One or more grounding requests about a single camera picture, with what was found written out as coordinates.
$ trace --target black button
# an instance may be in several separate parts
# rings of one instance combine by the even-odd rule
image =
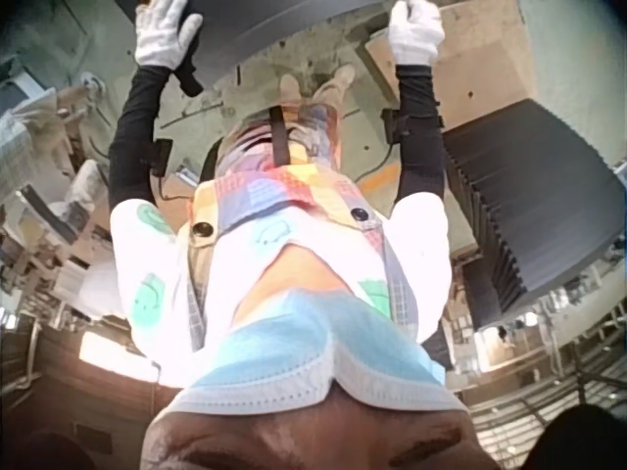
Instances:
[[[353,209],[351,215],[357,222],[366,222],[370,218],[368,212],[362,208]]]
[[[199,222],[194,224],[192,228],[194,235],[203,238],[209,238],[214,234],[214,228],[210,223],[207,222]]]

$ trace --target white glove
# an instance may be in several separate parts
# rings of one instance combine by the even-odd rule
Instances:
[[[187,0],[151,0],[137,7],[137,49],[139,66],[162,66],[175,71],[203,23],[202,15],[190,15],[178,31]]]
[[[399,0],[390,14],[388,40],[397,65],[430,66],[444,40],[440,10],[426,0]]]

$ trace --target white t-shirt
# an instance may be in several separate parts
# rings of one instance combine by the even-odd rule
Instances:
[[[396,204],[389,220],[383,218],[383,229],[416,297],[416,340],[422,343],[435,333],[451,285],[444,204],[431,193],[408,196]],[[193,351],[186,243],[168,230],[153,205],[142,200],[119,204],[111,216],[111,230],[122,307],[137,347],[162,368],[187,366]],[[372,291],[377,281],[385,280],[385,266],[362,234],[288,207],[218,239],[203,312],[205,348],[217,347],[239,304],[287,244],[314,252],[356,297],[373,305]],[[159,312],[157,318],[151,311]]]

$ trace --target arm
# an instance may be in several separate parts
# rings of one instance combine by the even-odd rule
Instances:
[[[193,353],[187,299],[177,289],[186,279],[187,254],[155,207],[143,156],[153,143],[164,87],[202,22],[192,15],[178,32],[186,3],[153,0],[138,7],[139,70],[110,149],[111,233],[122,309],[137,347],[162,366]]]
[[[401,182],[398,203],[412,194],[444,197],[445,149],[431,63],[444,39],[438,8],[426,0],[399,1],[390,19],[390,46],[397,62],[401,92]]]
[[[417,341],[438,328],[451,286],[449,224],[444,211],[445,149],[430,64],[444,39],[438,8],[426,0],[399,1],[390,20],[390,45],[401,91],[401,180],[385,233],[415,295]]]
[[[171,70],[164,67],[140,67],[133,78],[124,104],[118,130],[109,148],[109,210],[131,199],[155,204],[150,189],[150,167],[142,158],[153,144],[155,119],[161,94]]]
[[[179,32],[186,4],[187,0],[153,0],[149,6],[137,7],[135,60],[139,70],[109,149],[111,212],[118,204],[132,199],[155,203],[150,189],[150,168],[144,156],[152,148],[161,94],[203,21],[200,15],[190,15]]]

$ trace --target blue surgical mask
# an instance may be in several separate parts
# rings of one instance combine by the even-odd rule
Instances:
[[[162,415],[299,409],[324,401],[333,381],[379,408],[466,410],[444,387],[441,365],[388,318],[344,292],[294,290],[272,298],[206,364]]]

